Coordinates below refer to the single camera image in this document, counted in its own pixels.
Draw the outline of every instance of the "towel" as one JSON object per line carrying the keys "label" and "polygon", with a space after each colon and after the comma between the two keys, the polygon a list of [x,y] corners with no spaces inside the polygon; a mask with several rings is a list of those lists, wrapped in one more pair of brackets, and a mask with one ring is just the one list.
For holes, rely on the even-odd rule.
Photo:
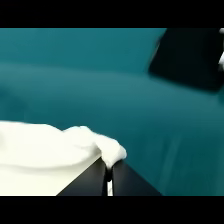
{"label": "towel", "polygon": [[78,165],[99,153],[108,169],[127,156],[115,139],[86,126],[61,131],[48,124],[0,121],[0,165],[60,168]]}

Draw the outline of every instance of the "black object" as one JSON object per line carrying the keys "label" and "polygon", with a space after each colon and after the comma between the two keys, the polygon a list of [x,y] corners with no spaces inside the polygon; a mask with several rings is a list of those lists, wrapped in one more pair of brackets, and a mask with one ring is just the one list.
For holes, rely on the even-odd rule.
{"label": "black object", "polygon": [[112,169],[114,196],[162,196],[123,161]]}
{"label": "black object", "polygon": [[106,166],[98,159],[58,196],[107,196]]}
{"label": "black object", "polygon": [[223,84],[218,62],[223,53],[220,28],[168,28],[149,72],[168,80],[209,91]]}

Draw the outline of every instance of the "teal surface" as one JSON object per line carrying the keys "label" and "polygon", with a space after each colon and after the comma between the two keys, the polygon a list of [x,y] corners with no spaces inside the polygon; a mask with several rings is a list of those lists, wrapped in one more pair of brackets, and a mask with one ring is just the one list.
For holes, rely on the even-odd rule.
{"label": "teal surface", "polygon": [[116,138],[164,195],[224,195],[224,94],[147,74],[165,29],[0,29],[0,119]]}

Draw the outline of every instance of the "blue-green background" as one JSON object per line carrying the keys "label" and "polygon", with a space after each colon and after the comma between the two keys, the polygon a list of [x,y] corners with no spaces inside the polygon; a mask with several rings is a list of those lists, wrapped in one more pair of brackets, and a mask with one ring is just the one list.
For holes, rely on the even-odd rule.
{"label": "blue-green background", "polygon": [[224,195],[222,91],[149,76],[164,31],[0,29],[0,119],[86,125],[162,194]]}

